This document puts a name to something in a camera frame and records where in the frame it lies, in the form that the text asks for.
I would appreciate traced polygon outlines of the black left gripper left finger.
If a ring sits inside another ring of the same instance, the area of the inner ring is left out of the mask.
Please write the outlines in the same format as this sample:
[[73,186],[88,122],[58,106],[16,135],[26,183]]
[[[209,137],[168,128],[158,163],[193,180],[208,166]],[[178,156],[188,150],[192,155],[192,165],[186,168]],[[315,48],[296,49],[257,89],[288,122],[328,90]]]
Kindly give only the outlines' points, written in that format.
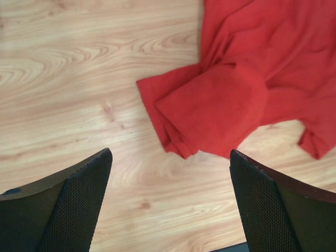
[[64,183],[38,251],[89,251],[112,167],[109,148]]

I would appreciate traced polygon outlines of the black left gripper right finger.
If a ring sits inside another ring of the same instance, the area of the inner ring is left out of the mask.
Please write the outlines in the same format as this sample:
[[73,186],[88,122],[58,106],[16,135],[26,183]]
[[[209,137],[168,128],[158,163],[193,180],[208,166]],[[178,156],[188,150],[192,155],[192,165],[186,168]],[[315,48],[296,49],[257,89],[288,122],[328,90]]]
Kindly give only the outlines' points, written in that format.
[[229,170],[249,251],[301,251],[275,181],[236,150]]

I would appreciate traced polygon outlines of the red t-shirt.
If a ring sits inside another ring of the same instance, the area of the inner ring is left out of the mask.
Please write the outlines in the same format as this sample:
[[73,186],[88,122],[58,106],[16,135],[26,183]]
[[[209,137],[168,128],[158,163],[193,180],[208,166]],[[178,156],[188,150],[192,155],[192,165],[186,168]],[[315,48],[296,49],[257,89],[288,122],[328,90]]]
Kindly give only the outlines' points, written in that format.
[[335,147],[335,1],[205,1],[200,61],[136,84],[166,152],[226,158],[299,120],[320,159]]

